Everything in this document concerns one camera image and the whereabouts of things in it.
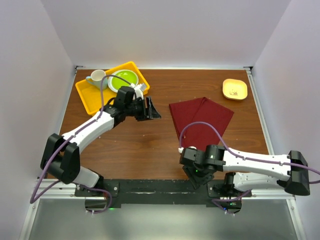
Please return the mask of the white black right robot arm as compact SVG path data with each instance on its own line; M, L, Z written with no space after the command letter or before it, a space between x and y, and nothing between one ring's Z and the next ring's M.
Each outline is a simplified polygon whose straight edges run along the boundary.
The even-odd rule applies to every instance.
M302 153L267 155L208 145L204 151L180 147L179 163L195 189L226 172L223 192L230 197L253 189L279 189L291 195L310 195L308 163Z

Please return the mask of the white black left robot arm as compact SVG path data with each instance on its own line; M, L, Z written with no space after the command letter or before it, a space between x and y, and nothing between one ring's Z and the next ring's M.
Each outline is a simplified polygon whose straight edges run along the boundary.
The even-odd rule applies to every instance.
M80 154L96 138L114 129L126 117L139 121L160 119L151 97L143 97L138 87L122 86L113 100L107 103L91 119L63 135L52 134L47 139L41 169L64 184L74 183L86 187L92 196L104 190L104 178L81 166Z

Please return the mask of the dark red cloth napkin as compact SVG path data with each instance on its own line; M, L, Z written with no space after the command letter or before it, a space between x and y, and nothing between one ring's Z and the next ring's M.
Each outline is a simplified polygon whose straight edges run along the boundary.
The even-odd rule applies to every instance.
M182 136L183 147L196 147L202 151L208 145L218 145L219 137L214 130L204 124L195 124L183 129L194 122L205 122L212 125L222 136L227 129L234 112L206 97L169 104L169 110L177 136Z

